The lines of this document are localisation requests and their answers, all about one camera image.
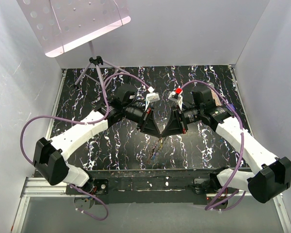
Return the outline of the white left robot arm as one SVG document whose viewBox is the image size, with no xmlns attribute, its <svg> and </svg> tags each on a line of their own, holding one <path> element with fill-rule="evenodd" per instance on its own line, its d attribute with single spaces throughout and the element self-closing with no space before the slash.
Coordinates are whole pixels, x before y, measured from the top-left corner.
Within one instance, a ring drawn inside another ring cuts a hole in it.
<svg viewBox="0 0 291 233">
<path fill-rule="evenodd" d="M 50 185 L 61 182 L 72 184 L 83 194 L 94 189 L 94 178 L 83 168 L 70 165 L 69 157 L 95 135 L 109 129 L 123 118 L 137 124 L 137 130 L 159 138 L 161 133 L 155 123 L 150 104 L 159 101 L 158 93 L 149 88 L 145 107 L 136 105 L 137 89 L 130 84 L 120 86 L 116 92 L 101 103 L 80 124 L 49 140 L 44 137 L 36 143 L 33 166 Z"/>
</svg>

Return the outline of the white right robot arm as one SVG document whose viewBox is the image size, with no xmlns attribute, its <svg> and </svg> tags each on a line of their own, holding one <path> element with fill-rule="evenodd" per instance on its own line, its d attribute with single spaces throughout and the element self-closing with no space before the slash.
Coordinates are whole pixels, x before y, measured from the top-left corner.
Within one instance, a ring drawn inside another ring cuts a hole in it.
<svg viewBox="0 0 291 233">
<path fill-rule="evenodd" d="M 258 202 L 270 199 L 291 186 L 291 161 L 279 158 L 262 146 L 245 129 L 240 129 L 239 121 L 231 107 L 222 105 L 218 95 L 207 86 L 199 86 L 192 92 L 194 104 L 185 108 L 182 103 L 182 89 L 168 93 L 169 100 L 175 102 L 171 116 L 162 137 L 186 133 L 188 124 L 201 121 L 226 140 L 249 165 L 251 172 L 222 167 L 210 174 L 208 182 L 199 185 L 215 193 L 227 187 L 249 192 Z"/>
</svg>

